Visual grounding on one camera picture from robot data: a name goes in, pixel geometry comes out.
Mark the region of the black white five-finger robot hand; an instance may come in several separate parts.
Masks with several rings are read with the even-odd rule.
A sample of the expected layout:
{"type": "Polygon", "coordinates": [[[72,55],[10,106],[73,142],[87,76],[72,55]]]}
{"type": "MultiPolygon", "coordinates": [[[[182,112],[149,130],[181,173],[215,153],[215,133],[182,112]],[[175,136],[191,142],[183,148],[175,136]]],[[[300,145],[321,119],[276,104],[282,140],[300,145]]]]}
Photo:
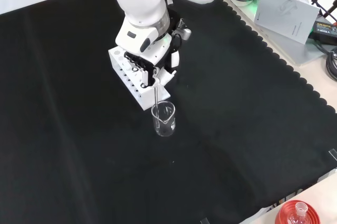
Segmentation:
{"type": "Polygon", "coordinates": [[[142,72],[142,88],[166,86],[175,77],[180,63],[180,35],[159,36],[155,27],[136,27],[125,19],[115,42],[132,68],[142,72]]]}

